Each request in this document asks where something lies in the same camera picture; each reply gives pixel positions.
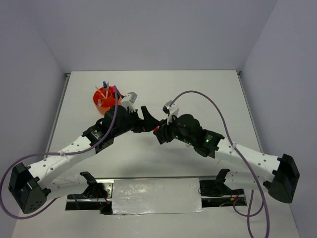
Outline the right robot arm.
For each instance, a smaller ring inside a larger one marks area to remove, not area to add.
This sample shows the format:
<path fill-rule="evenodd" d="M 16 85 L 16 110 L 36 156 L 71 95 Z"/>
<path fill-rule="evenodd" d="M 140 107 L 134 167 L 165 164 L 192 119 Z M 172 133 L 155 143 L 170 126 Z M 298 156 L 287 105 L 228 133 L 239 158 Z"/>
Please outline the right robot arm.
<path fill-rule="evenodd" d="M 261 188 L 277 201 L 287 204 L 293 201 L 300 173 L 290 155 L 268 155 L 230 142 L 227 137 L 202 128 L 190 114 L 173 117 L 171 122 L 163 120 L 154 129 L 154 135 L 160 144 L 177 139 L 193 146 L 203 157 L 228 161 L 249 170 L 235 173 L 221 169 L 215 182 L 221 194 L 235 189 Z"/>

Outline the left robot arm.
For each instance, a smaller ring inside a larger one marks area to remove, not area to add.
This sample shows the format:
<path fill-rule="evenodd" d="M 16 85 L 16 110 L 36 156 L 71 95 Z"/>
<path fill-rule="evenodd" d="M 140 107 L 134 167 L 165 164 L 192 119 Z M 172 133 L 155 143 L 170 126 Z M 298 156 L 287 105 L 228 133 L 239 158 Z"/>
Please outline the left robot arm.
<path fill-rule="evenodd" d="M 145 106 L 141 107 L 143 118 L 137 111 L 128 111 L 123 106 L 113 106 L 103 118 L 89 127 L 74 142 L 51 156 L 25 166 L 18 163 L 12 168 L 9 191 L 24 214 L 37 211 L 49 198 L 63 196 L 63 188 L 70 188 L 65 194 L 82 194 L 86 198 L 107 197 L 107 188 L 98 183 L 89 172 L 81 172 L 71 179 L 59 176 L 79 162 L 93 157 L 111 146 L 114 139 L 126 132 L 150 132 L 159 121 Z"/>

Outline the clear green pen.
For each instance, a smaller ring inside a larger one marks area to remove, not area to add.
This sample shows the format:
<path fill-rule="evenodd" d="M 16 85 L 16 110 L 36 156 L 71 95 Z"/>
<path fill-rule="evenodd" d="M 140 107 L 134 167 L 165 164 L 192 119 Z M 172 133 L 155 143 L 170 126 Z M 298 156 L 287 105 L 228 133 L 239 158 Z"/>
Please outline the clear green pen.
<path fill-rule="evenodd" d="M 108 92 L 109 92 L 109 82 L 106 82 L 107 83 L 107 88 L 105 89 L 106 90 L 106 98 L 108 98 Z"/>

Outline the clear orange pen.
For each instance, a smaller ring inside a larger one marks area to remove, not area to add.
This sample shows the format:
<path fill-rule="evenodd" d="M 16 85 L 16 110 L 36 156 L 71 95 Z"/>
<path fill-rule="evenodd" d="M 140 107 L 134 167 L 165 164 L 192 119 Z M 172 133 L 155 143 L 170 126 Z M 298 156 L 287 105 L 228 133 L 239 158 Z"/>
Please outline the clear orange pen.
<path fill-rule="evenodd" d="M 106 96 L 102 93 L 102 91 L 97 86 L 95 86 L 95 88 L 103 98 L 106 98 Z"/>

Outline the pink black highlighter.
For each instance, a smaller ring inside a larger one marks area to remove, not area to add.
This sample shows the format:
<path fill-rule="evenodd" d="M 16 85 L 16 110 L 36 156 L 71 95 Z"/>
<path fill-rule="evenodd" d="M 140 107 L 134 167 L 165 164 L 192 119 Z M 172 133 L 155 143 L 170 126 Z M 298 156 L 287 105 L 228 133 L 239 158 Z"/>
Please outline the pink black highlighter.
<path fill-rule="evenodd" d="M 110 86 L 110 87 L 109 87 L 109 90 L 110 90 L 112 93 L 119 92 L 119 90 L 116 88 L 116 86 Z"/>

